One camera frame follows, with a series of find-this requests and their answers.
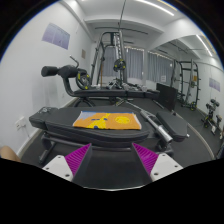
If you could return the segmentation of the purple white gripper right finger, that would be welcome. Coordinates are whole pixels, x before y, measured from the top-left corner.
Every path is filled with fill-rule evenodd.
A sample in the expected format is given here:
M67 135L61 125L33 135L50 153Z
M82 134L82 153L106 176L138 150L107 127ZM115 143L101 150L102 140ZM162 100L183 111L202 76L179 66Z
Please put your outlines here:
M157 154L136 143L132 144L131 150L139 168L144 173L144 178L152 182L182 169L182 166L166 153Z

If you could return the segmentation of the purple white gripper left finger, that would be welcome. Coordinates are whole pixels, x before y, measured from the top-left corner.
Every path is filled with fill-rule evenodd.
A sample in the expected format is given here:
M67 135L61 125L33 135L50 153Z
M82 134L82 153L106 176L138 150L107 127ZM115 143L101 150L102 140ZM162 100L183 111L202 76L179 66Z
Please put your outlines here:
M85 174L92 156L92 144L87 144L67 156L57 155L43 170L70 182L77 182Z

